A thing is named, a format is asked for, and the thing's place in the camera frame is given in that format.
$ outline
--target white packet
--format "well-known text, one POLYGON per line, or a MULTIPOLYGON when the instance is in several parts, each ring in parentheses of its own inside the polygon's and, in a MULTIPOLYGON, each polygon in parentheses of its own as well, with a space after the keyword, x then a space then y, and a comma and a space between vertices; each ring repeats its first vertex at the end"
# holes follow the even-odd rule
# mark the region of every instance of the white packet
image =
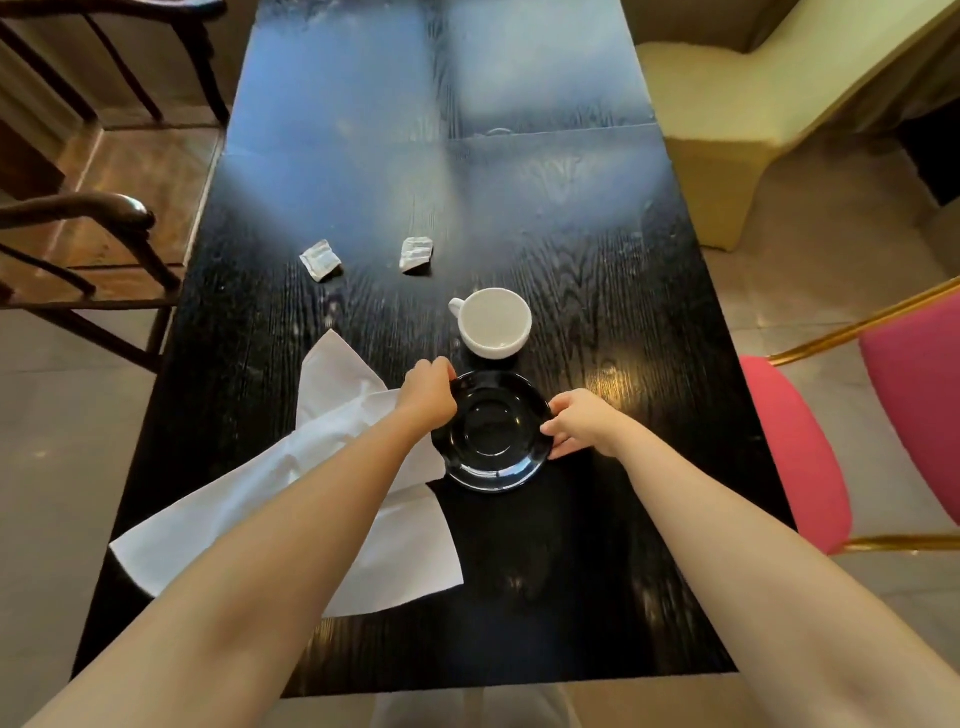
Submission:
POLYGON ((408 237, 400 249, 400 273, 426 265, 432 255, 433 240, 428 237, 408 237))
POLYGON ((304 251, 300 260, 306 266, 310 277, 317 283, 333 273, 337 266, 343 265, 340 258, 330 250, 330 244, 326 240, 321 240, 309 250, 304 251))

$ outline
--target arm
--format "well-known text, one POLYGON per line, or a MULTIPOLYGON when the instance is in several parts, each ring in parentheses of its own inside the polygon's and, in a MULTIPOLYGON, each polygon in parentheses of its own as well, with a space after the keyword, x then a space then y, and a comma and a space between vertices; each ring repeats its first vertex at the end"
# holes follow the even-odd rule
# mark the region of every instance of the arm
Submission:
POLYGON ((586 390, 550 402, 551 458, 623 464, 690 589, 780 725, 948 726, 960 677, 879 599, 751 502, 586 390))
POLYGON ((30 728, 258 725, 404 458, 456 412, 454 377, 419 362, 392 414, 218 540, 30 728))

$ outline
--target black wooden table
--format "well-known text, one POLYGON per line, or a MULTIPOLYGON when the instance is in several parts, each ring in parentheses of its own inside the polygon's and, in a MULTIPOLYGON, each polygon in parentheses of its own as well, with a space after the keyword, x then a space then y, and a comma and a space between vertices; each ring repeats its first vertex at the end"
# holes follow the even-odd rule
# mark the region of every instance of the black wooden table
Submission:
MULTIPOLYGON (((506 366, 545 397, 600 393, 792 523, 616 0, 264 0, 113 536, 289 433, 328 328, 389 386, 490 366, 446 302, 491 285, 530 303, 506 366), (321 238, 346 271, 318 284, 321 238)), ((733 669, 616 462, 431 487, 464 586, 326 619, 286 694, 733 669)), ((108 555, 75 669, 147 603, 108 555)))

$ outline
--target floor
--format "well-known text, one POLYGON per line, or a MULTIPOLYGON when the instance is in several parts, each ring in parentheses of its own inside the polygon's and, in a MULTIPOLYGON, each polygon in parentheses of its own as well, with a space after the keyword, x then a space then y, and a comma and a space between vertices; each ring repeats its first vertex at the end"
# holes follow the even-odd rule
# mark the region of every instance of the floor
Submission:
MULTIPOLYGON (((770 171, 742 248, 707 251, 735 345, 787 349, 944 279, 916 232, 932 203, 902 151, 816 139, 770 171)), ((143 345, 150 312, 98 313, 143 345)), ((856 347, 792 365, 834 444, 855 532, 952 528, 883 418, 856 347)), ((0 728, 69 676, 153 377, 0 312, 0 728)), ((960 668, 960 554, 840 563, 960 668)), ((584 725, 767 725, 737 675, 570 687, 584 725)), ((366 725, 369 696, 284 701, 266 724, 366 725)))

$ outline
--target white cup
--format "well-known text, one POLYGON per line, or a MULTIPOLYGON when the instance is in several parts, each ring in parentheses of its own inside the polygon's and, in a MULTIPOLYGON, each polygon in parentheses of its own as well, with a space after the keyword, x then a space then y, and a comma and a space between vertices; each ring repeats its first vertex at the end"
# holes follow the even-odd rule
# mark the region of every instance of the white cup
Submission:
POLYGON ((513 356, 530 338, 530 306, 506 288, 484 288, 466 301, 453 299, 449 306, 467 348, 485 359, 513 356))

